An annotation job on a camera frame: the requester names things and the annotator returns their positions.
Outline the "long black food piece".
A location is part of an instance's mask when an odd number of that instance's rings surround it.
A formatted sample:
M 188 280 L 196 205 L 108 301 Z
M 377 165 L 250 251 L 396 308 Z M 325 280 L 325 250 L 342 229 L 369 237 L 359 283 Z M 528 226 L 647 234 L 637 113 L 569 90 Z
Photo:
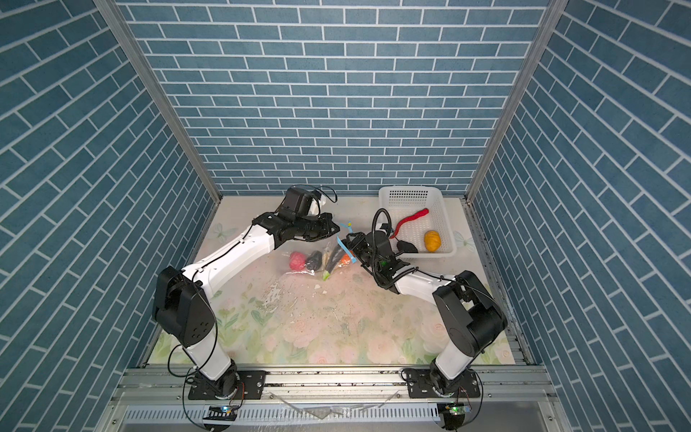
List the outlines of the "long black food piece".
M 346 256 L 346 255 L 347 255 L 347 253 L 340 246 L 337 246 L 334 249 L 332 254 L 329 256 L 329 261 L 327 262 L 325 269 L 324 269 L 324 272 L 322 274 L 322 280 L 323 281 L 326 281 L 329 279 L 329 277 L 333 273 L 333 270 L 338 266 L 338 264 L 340 263 L 343 256 Z

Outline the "clear zip top bag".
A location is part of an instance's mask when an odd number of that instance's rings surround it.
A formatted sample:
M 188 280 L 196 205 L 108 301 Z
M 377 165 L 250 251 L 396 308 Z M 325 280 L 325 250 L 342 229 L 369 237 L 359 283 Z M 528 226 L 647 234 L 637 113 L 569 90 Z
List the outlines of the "clear zip top bag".
M 292 240 L 253 261 L 234 281 L 246 280 L 255 288 L 285 288 L 298 283 L 316 285 L 320 289 L 345 267 L 358 261 L 354 252 L 346 247 L 345 237 L 338 234 L 315 243 Z

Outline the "small black food ball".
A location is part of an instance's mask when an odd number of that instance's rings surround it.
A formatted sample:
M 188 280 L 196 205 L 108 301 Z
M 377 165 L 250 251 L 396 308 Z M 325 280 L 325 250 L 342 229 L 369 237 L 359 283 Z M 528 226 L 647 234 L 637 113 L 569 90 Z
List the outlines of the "small black food ball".
M 308 271 L 316 272 L 319 271 L 323 264 L 323 254 L 321 251 L 316 250 L 307 257 L 305 262 L 305 268 Z

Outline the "pink round food ball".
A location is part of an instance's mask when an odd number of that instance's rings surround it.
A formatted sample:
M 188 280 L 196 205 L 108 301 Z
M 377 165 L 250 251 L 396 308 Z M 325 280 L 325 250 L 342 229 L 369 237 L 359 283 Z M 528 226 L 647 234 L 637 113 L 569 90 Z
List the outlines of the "pink round food ball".
M 294 272 L 302 272 L 306 268 L 307 256 L 302 252 L 293 252 L 289 256 L 289 268 Z

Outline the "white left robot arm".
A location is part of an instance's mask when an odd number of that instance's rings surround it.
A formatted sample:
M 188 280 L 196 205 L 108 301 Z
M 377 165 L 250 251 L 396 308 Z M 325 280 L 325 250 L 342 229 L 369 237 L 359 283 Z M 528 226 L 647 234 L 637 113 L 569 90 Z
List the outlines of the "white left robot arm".
M 212 255 L 181 270 L 172 266 L 162 270 L 154 294 L 153 320 L 178 340 L 199 373 L 219 381 L 230 375 L 233 361 L 219 347 L 212 297 L 247 266 L 287 241 L 316 242 L 339 231 L 328 212 L 293 220 L 265 212 Z

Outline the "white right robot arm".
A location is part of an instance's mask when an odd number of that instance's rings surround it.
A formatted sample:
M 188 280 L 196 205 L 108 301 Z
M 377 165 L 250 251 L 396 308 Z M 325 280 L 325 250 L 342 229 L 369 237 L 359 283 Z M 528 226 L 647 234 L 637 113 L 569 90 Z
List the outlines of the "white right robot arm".
M 449 344 L 432 362 L 437 376 L 450 382 L 507 328 L 507 317 L 477 275 L 437 275 L 401 260 L 382 230 L 348 234 L 345 246 L 379 288 L 429 302 L 440 314 Z

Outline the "yellow food ball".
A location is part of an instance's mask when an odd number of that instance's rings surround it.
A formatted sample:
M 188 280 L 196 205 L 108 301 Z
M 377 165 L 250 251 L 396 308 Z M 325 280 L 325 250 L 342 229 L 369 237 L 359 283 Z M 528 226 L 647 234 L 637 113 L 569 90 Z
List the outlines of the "yellow food ball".
M 435 253 L 442 247 L 443 241 L 437 231 L 429 230 L 424 235 L 424 244 L 427 252 Z

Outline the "white plastic perforated basket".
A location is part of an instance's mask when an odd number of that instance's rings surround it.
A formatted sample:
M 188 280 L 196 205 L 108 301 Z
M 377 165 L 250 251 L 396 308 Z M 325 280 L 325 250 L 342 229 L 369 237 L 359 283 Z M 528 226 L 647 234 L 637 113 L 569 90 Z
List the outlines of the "white plastic perforated basket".
M 404 257 L 451 257 L 457 247 L 444 197 L 435 187 L 394 185 L 379 191 L 390 214 L 390 241 Z

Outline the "red chili pepper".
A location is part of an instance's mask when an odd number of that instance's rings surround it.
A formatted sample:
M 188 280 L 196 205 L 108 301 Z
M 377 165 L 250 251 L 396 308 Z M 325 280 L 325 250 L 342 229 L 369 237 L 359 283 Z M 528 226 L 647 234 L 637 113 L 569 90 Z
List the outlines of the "red chili pepper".
M 421 219 L 421 218 L 427 216 L 428 214 L 429 214 L 428 208 L 424 208 L 424 209 L 422 209 L 422 210 L 420 210 L 420 211 L 418 211 L 418 212 L 416 212 L 416 213 L 414 213 L 414 214 L 412 214 L 412 215 L 410 215 L 410 216 L 407 216 L 407 217 L 401 219 L 401 220 L 398 221 L 398 223 L 396 224 L 395 229 L 394 229 L 394 231 L 392 232 L 392 234 L 390 234 L 390 238 L 391 238 L 391 239 L 396 239 L 397 236 L 398 236 L 398 234 L 399 234 L 399 232 L 401 231 L 401 228 L 402 228 L 406 223 L 409 223 L 409 222 L 412 222 L 412 221 L 417 221 L 417 220 L 419 220 L 419 219 Z

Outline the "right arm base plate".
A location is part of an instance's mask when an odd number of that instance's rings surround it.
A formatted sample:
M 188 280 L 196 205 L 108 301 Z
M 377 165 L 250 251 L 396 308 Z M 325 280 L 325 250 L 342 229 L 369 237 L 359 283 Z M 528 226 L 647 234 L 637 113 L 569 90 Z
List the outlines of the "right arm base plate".
M 406 384 L 411 399 L 431 398 L 479 398 L 480 382 L 471 369 L 466 369 L 455 379 L 446 378 L 435 368 L 406 367 L 399 370 L 399 377 Z

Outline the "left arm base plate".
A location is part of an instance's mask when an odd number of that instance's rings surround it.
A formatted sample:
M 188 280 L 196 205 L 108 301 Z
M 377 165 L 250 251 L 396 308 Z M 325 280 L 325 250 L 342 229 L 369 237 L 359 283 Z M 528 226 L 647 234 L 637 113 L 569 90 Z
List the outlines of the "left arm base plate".
M 195 373 L 185 383 L 190 386 L 188 398 L 191 401 L 260 400 L 266 383 L 266 371 L 230 371 L 215 381 L 202 373 Z

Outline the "aluminium mounting rail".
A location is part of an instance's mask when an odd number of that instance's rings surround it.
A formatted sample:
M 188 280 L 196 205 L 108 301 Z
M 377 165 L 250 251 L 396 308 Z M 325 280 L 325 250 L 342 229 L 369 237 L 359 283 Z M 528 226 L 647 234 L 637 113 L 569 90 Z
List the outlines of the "aluminium mounting rail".
M 441 397 L 422 368 L 248 366 L 232 399 L 198 399 L 163 367 L 124 374 L 101 431 L 566 431 L 546 370 L 474 366 Z

